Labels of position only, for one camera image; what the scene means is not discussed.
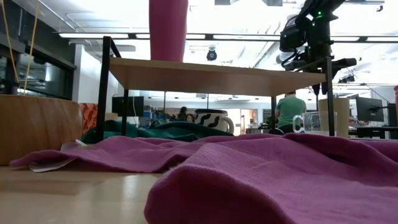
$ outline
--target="pink cloth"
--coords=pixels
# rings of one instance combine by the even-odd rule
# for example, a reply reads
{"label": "pink cloth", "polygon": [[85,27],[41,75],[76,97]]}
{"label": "pink cloth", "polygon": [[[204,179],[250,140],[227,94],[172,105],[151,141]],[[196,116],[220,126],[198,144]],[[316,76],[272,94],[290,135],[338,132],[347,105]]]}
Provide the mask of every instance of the pink cloth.
{"label": "pink cloth", "polygon": [[396,142],[306,134],[191,143],[113,137],[92,149],[33,152],[11,165],[68,157],[129,172],[176,166],[149,192],[149,223],[398,223]]}
{"label": "pink cloth", "polygon": [[149,0],[150,59],[182,62],[188,0]]}

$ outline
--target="security camera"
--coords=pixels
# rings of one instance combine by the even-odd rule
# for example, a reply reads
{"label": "security camera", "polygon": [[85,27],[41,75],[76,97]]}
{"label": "security camera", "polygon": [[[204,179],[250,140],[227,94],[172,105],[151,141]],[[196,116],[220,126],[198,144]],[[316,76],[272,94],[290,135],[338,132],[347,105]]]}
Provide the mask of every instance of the security camera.
{"label": "security camera", "polygon": [[217,59],[217,53],[215,49],[210,49],[209,52],[207,53],[207,60],[208,61],[213,61]]}

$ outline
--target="black frame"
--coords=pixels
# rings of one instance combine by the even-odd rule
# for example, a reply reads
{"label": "black frame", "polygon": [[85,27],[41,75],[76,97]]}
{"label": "black frame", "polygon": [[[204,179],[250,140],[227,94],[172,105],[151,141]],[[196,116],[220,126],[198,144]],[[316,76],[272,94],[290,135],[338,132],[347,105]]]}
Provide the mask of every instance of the black frame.
{"label": "black frame", "polygon": [[[114,43],[112,37],[104,36],[103,37],[103,49],[102,49],[102,66],[101,66],[101,78],[99,81],[99,95],[98,95],[98,115],[97,115],[97,127],[96,127],[96,135],[98,141],[102,141],[104,139],[104,123],[105,123],[105,110],[106,110],[106,92],[108,90],[108,76],[109,76],[109,67],[110,67],[110,59],[111,59],[111,50],[116,57],[120,57],[118,48]],[[300,72],[306,68],[318,66],[320,63],[326,62],[326,83],[328,85],[328,117],[329,117],[329,135],[335,135],[335,117],[334,117],[334,109],[333,109],[333,87],[332,87],[332,62],[331,57],[325,57],[316,62],[312,62],[304,67],[297,69],[295,72]],[[124,90],[124,101],[123,108],[124,113],[122,115],[122,136],[126,135],[127,128],[127,107],[128,107],[128,98],[129,98],[129,90]],[[271,129],[275,128],[275,109],[276,109],[276,96],[271,97]]]}

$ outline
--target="black and white mug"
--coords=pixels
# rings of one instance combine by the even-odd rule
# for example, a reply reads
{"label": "black and white mug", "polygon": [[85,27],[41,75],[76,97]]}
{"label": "black and white mug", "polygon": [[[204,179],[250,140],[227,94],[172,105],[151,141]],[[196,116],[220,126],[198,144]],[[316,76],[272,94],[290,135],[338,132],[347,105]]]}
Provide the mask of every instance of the black and white mug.
{"label": "black and white mug", "polygon": [[234,133],[234,123],[223,110],[197,109],[195,110],[195,124],[215,128],[220,131]]}

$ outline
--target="desk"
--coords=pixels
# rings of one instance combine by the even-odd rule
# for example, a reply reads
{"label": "desk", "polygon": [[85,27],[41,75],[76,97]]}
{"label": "desk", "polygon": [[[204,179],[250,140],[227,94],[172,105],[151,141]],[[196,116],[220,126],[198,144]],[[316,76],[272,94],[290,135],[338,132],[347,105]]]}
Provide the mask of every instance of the desk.
{"label": "desk", "polygon": [[35,174],[0,167],[2,223],[147,223],[144,207],[160,174],[56,171]]}
{"label": "desk", "polygon": [[356,132],[359,138],[364,137],[380,137],[381,139],[386,138],[385,132],[398,132],[398,127],[358,127]]}

